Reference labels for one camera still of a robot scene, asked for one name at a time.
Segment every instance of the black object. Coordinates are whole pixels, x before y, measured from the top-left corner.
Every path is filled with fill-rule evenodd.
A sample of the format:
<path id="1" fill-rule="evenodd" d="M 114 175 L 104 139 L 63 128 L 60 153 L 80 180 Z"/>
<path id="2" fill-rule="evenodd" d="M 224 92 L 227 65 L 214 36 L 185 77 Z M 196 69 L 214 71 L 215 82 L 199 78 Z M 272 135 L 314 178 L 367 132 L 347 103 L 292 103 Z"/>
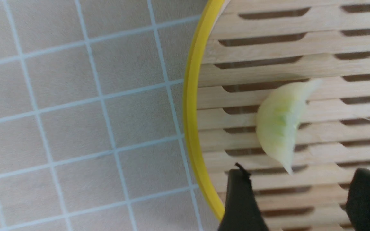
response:
<path id="1" fill-rule="evenodd" d="M 225 214 L 218 231 L 269 231 L 255 201 L 249 174 L 240 164 L 228 174 Z"/>
<path id="2" fill-rule="evenodd" d="M 218 231 L 269 231 L 255 201 L 250 174 L 239 169 L 228 174 L 225 214 Z M 355 231 L 370 231 L 370 170 L 359 168 L 351 182 L 346 212 Z"/>
<path id="3" fill-rule="evenodd" d="M 355 231 L 370 231 L 370 170 L 359 168 L 355 172 L 346 212 Z"/>

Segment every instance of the food piece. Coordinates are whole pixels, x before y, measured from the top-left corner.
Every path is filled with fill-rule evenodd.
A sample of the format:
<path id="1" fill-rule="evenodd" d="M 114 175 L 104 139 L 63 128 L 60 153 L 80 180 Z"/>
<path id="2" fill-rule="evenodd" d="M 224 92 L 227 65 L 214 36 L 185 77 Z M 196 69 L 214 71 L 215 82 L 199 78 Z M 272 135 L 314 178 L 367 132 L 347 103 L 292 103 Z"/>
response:
<path id="1" fill-rule="evenodd" d="M 292 174 L 296 133 L 307 98 L 321 84 L 316 79 L 273 90 L 257 113 L 256 133 L 262 149 Z"/>

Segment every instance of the grid pattern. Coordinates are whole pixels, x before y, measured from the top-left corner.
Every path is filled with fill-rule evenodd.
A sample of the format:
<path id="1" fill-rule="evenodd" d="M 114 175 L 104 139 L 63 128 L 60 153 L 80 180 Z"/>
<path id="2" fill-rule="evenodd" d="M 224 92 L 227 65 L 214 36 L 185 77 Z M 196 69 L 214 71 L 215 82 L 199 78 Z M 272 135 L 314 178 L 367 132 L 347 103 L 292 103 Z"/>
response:
<path id="1" fill-rule="evenodd" d="M 0 231 L 216 229 L 180 117 L 205 4 L 0 0 Z"/>

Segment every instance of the onion piece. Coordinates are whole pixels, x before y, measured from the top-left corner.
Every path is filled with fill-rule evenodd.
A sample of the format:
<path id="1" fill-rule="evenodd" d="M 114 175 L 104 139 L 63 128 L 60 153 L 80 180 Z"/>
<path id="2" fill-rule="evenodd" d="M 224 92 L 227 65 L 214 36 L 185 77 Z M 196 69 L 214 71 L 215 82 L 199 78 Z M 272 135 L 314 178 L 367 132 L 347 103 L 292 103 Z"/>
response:
<path id="1" fill-rule="evenodd" d="M 292 174 L 296 133 L 307 98 L 321 84 L 321 79 L 289 83 L 273 90 L 257 113 L 256 133 L 262 149 Z"/>

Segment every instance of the yellow plastic edge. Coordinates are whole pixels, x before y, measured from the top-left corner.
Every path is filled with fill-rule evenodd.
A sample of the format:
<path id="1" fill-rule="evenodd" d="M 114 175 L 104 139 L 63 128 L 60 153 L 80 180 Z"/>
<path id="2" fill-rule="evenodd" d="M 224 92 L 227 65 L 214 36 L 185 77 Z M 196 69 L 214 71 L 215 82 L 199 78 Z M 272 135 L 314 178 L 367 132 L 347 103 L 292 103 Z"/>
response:
<path id="1" fill-rule="evenodd" d="M 197 123 L 197 91 L 199 72 L 207 40 L 224 2 L 225 0 L 210 0 L 202 13 L 189 50 L 183 94 L 185 139 L 192 169 L 201 192 L 219 220 L 222 219 L 225 208 L 210 181 L 204 158 L 202 157 Z"/>

